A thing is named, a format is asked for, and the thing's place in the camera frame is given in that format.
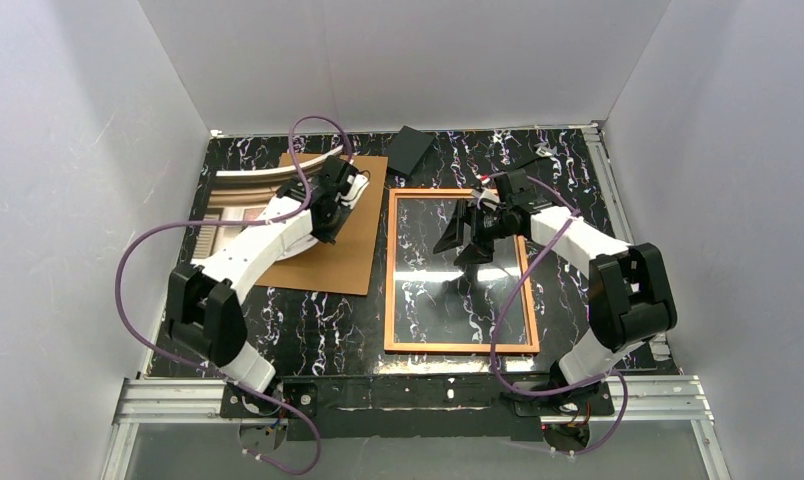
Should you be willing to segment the brown cardboard backing board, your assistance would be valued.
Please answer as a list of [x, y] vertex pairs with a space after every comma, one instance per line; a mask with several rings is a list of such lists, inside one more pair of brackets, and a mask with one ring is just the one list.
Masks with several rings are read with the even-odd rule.
[[335, 242], [319, 242], [276, 262], [255, 282], [257, 286], [360, 296], [368, 293], [388, 159], [357, 155], [354, 164], [369, 173], [369, 185]]

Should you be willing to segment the printed photo of window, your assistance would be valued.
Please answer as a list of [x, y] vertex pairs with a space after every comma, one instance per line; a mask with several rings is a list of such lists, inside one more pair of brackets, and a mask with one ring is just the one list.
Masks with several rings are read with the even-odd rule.
[[[255, 220], [277, 189], [296, 178], [292, 165], [264, 170], [219, 171], [211, 183], [204, 207], [205, 221]], [[243, 226], [202, 226], [196, 236], [193, 260], [203, 260], [225, 248]]]

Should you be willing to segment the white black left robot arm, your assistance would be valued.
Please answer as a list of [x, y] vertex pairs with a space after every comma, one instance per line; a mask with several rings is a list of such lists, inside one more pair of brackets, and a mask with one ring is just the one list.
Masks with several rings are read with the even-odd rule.
[[173, 269], [165, 308], [168, 337], [233, 382], [265, 392], [276, 371], [249, 343], [242, 303], [277, 261], [334, 242], [369, 182], [366, 172], [335, 155], [312, 176], [284, 182], [224, 248]]

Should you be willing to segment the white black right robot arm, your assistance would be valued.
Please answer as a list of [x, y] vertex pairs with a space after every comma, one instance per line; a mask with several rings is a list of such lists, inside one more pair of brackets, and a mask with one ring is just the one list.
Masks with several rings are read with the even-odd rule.
[[651, 243], [630, 244], [584, 221], [578, 209], [554, 189], [544, 200], [539, 180], [524, 170], [481, 178], [470, 200], [459, 200], [434, 253], [459, 248], [458, 267], [492, 261], [496, 241], [521, 237], [541, 246], [519, 279], [524, 284], [544, 257], [554, 252], [589, 282], [589, 330], [549, 371], [548, 388], [522, 389], [510, 384], [489, 348], [491, 371], [511, 393], [531, 398], [568, 395], [595, 385], [640, 345], [673, 329], [678, 321], [664, 259]]

